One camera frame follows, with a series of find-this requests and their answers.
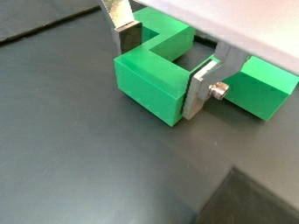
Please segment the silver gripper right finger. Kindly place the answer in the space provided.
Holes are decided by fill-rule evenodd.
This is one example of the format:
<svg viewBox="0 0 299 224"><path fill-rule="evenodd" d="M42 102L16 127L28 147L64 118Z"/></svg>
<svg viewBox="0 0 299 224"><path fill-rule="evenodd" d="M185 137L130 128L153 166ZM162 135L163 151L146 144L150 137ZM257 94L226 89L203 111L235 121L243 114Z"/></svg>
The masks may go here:
<svg viewBox="0 0 299 224"><path fill-rule="evenodd" d="M214 97L219 101L226 96L230 86L222 81L237 74L249 59L249 54L226 42L219 42L214 57L190 78L182 116L193 119L202 110L205 102Z"/></svg>

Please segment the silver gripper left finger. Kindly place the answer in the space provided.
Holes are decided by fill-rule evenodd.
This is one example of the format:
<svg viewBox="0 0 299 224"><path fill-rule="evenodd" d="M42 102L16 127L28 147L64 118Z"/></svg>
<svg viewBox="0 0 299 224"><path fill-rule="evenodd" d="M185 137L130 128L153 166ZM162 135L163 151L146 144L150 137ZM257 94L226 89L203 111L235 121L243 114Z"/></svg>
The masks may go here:
<svg viewBox="0 0 299 224"><path fill-rule="evenodd" d="M135 20L129 0L99 0L111 25L118 54L127 53L142 44L143 24Z"/></svg>

